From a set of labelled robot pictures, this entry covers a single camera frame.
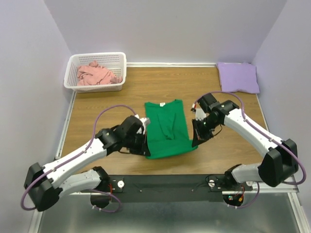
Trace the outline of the green t-shirt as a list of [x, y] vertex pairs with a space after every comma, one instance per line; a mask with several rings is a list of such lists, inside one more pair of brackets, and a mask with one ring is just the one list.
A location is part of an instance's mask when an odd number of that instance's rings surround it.
[[151, 123], [147, 127], [148, 159], [162, 159], [196, 150], [188, 134], [182, 100], [144, 104]]

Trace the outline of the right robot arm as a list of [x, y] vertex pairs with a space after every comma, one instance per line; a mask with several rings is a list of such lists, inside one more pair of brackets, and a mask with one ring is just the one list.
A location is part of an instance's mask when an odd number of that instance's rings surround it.
[[298, 169], [297, 145], [294, 141], [283, 140], [258, 125], [234, 102], [214, 102], [207, 105], [201, 101], [201, 108], [192, 108], [195, 119], [192, 120], [193, 140], [196, 147], [215, 136], [218, 126], [227, 126], [248, 141], [263, 157], [262, 162], [243, 165], [238, 164], [228, 169], [222, 183], [231, 187], [245, 182], [263, 182], [276, 187]]

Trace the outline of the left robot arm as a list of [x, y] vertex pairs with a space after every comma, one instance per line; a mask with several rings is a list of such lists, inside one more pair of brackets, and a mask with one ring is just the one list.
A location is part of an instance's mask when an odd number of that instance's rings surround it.
[[129, 116], [120, 125], [99, 130], [86, 144], [58, 160], [43, 166], [32, 164], [24, 188], [34, 209], [45, 211], [71, 193], [89, 189], [105, 191], [110, 178], [102, 167], [96, 166], [81, 174], [77, 171], [122, 148], [128, 149], [130, 154], [150, 156], [147, 144], [149, 124], [147, 117]]

